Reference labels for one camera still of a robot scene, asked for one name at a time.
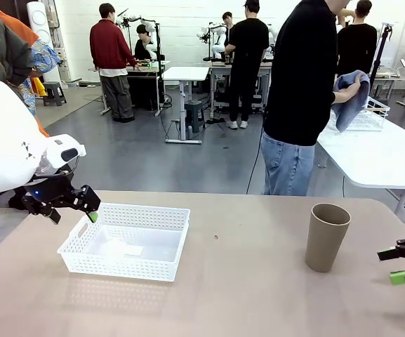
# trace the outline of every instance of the white sneaker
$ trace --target white sneaker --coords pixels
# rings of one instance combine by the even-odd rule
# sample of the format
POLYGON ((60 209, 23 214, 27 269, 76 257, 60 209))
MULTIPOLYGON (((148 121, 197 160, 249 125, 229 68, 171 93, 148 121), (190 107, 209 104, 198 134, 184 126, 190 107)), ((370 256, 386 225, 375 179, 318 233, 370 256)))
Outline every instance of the white sneaker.
POLYGON ((232 129, 232 130, 237 130, 238 129, 238 123, 237 123, 237 121, 227 121, 227 127, 232 129))

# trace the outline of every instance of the brown cup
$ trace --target brown cup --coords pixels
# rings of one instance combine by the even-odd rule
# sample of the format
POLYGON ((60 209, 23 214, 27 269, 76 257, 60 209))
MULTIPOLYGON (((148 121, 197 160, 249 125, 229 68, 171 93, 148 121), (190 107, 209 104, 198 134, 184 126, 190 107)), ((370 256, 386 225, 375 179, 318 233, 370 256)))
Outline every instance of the brown cup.
POLYGON ((329 272, 349 228, 349 212, 332 204, 312 208, 305 263, 316 272, 329 272))

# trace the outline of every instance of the stool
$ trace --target stool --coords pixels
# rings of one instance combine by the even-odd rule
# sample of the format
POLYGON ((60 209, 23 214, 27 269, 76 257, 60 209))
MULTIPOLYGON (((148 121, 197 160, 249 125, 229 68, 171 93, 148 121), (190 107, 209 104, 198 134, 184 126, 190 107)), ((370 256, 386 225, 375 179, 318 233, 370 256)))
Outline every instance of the stool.
POLYGON ((187 111, 186 124, 191 124, 194 133, 199 132, 199 127, 205 128, 204 112, 202 111, 202 102, 200 100, 189 100, 185 103, 187 111))
POLYGON ((46 106, 46 103, 55 103, 58 107, 62 106, 62 103, 66 103, 67 99, 63 93, 62 88, 60 87, 59 82, 45 82, 43 83, 47 96, 43 97, 43 104, 46 106))

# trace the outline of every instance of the white brick wall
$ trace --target white brick wall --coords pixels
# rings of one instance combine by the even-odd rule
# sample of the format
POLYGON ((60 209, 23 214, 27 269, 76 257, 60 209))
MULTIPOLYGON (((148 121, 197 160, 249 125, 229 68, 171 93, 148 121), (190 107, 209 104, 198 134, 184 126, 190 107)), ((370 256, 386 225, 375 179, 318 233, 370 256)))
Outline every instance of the white brick wall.
MULTIPOLYGON (((99 19, 98 7, 102 0, 55 0, 62 35, 67 50, 72 77, 97 81, 98 77, 87 69, 93 66, 88 37, 90 28, 99 19)), ((299 0, 261 0, 260 19, 279 27, 299 0)), ((348 8, 354 8, 357 0, 348 8)), ((225 11, 231 11, 237 22, 244 19, 244 0, 149 0, 125 2, 112 0, 120 13, 129 7, 129 13, 155 19, 161 24, 163 54, 173 65, 203 65, 208 46, 200 42, 196 33, 209 22, 220 22, 225 11)), ((405 54, 405 0, 373 0, 369 23, 380 27, 382 22, 395 24, 392 40, 399 46, 399 56, 405 54)), ((137 41, 135 27, 131 39, 137 41)))

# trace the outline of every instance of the white wire basket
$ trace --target white wire basket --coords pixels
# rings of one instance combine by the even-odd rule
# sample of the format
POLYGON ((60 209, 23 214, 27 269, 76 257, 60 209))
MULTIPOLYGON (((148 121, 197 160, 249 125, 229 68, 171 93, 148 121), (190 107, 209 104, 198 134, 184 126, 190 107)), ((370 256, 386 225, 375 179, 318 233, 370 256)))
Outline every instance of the white wire basket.
MULTIPOLYGON (((372 97, 369 97, 368 106, 362 110, 347 127, 346 131, 382 131, 390 107, 372 97)), ((332 111, 329 127, 336 129, 336 115, 332 111)))
POLYGON ((173 282, 189 219, 189 209, 102 203, 57 252, 70 272, 173 282))

